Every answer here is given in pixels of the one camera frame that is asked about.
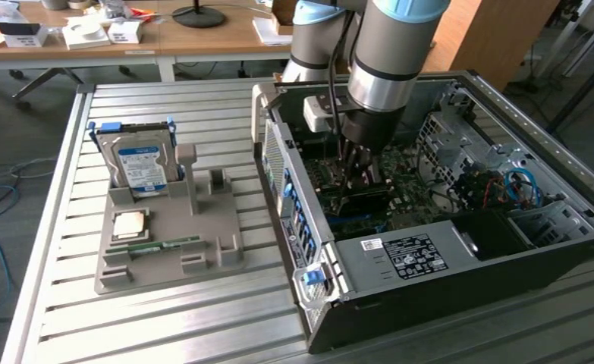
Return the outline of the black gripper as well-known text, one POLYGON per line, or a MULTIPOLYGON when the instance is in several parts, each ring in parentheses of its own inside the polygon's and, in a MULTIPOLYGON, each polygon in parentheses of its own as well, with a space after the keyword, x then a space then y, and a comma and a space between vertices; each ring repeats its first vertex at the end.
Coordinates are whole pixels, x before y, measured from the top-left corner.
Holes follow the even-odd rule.
POLYGON ((379 154, 391 142, 405 108, 390 112, 377 112, 369 109, 347 111, 343 116, 341 133, 355 145, 379 154))

